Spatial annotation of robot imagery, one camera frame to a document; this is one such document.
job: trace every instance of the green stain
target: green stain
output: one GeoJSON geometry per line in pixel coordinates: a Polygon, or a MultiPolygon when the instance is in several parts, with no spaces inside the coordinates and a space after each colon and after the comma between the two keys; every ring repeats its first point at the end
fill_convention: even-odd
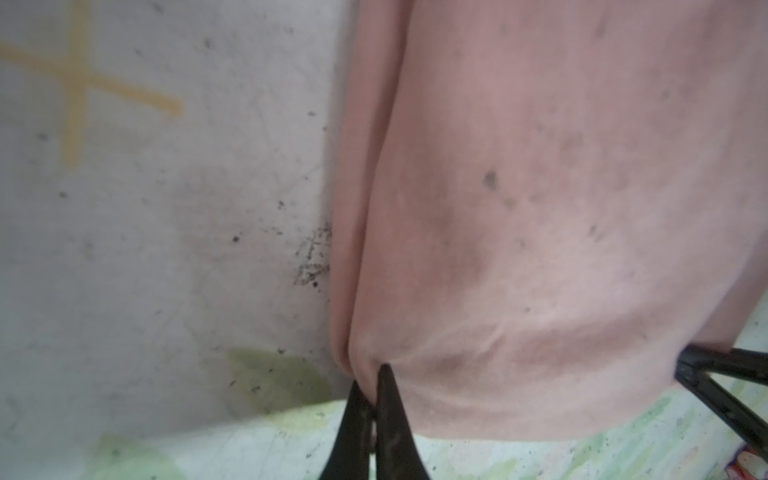
{"type": "Polygon", "coordinates": [[[85,468],[83,480],[184,480],[173,459],[141,443],[103,435],[85,468]]]}
{"type": "Polygon", "coordinates": [[[620,475],[627,466],[627,460],[632,456],[640,441],[643,438],[638,436],[629,441],[616,456],[611,460],[611,463],[602,472],[598,480],[614,480],[615,478],[622,478],[620,475]]]}
{"type": "Polygon", "coordinates": [[[595,457],[605,443],[605,435],[595,435],[589,439],[579,442],[576,452],[574,452],[571,464],[568,466],[568,470],[560,477],[560,480],[566,480],[573,475],[578,468],[587,463],[588,460],[595,457]]]}
{"type": "Polygon", "coordinates": [[[339,405],[331,402],[328,381],[301,357],[232,349],[227,359],[237,388],[281,429],[321,429],[339,405]]]}
{"type": "Polygon", "coordinates": [[[656,403],[654,403],[648,409],[647,412],[637,417],[637,419],[631,423],[630,427],[632,429],[642,429],[649,423],[653,422],[659,415],[664,413],[664,410],[667,408],[670,402],[672,402],[672,398],[670,397],[663,397],[658,399],[656,403]]]}
{"type": "Polygon", "coordinates": [[[491,468],[481,473],[478,480],[508,480],[518,467],[519,460],[510,458],[506,462],[493,465],[491,468]]]}
{"type": "Polygon", "coordinates": [[[519,462],[520,461],[516,458],[510,458],[506,462],[494,464],[491,468],[479,475],[456,475],[456,473],[453,472],[451,478],[454,480],[508,480],[512,478],[512,474],[515,473],[519,462]]]}
{"type": "Polygon", "coordinates": [[[645,465],[648,463],[650,454],[652,454],[653,452],[654,452],[653,445],[649,445],[645,447],[645,450],[640,452],[640,454],[638,454],[637,457],[634,458],[633,462],[624,471],[623,478],[627,480],[633,480],[634,478],[638,478],[641,475],[644,475],[644,472],[646,470],[645,465]]]}
{"type": "Polygon", "coordinates": [[[695,409],[688,409],[688,411],[683,415],[682,418],[677,419],[676,426],[674,430],[672,431],[672,436],[670,437],[671,444],[677,444],[679,440],[682,440],[685,438],[685,434],[688,432],[688,429],[690,429],[691,424],[694,422],[694,417],[696,416],[696,410],[695,409]]]}
{"type": "Polygon", "coordinates": [[[730,394],[735,397],[738,397],[744,391],[745,387],[746,387],[746,382],[743,381],[742,379],[738,379],[736,382],[733,382],[733,385],[730,387],[730,394]]]}

